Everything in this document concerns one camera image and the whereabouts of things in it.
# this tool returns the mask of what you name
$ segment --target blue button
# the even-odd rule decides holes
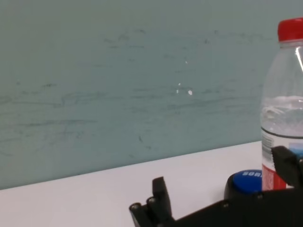
[[[233,176],[236,190],[244,194],[262,191],[262,171],[257,169],[243,170]]]

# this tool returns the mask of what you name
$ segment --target red bottle cap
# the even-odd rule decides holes
[[[303,39],[303,17],[282,20],[278,26],[279,42]]]

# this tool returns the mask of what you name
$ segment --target red label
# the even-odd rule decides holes
[[[279,177],[279,175],[266,166],[262,165],[262,190],[277,190],[285,189],[286,183]]]

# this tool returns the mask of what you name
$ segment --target bottle label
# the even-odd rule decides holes
[[[262,129],[262,190],[285,189],[287,185],[276,173],[271,148],[284,146],[303,156],[303,137],[283,137]]]

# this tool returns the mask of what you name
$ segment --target plastic water bottle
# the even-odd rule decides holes
[[[262,190],[289,185],[276,174],[271,147],[303,155],[303,17],[278,26],[280,50],[266,77],[261,103]]]

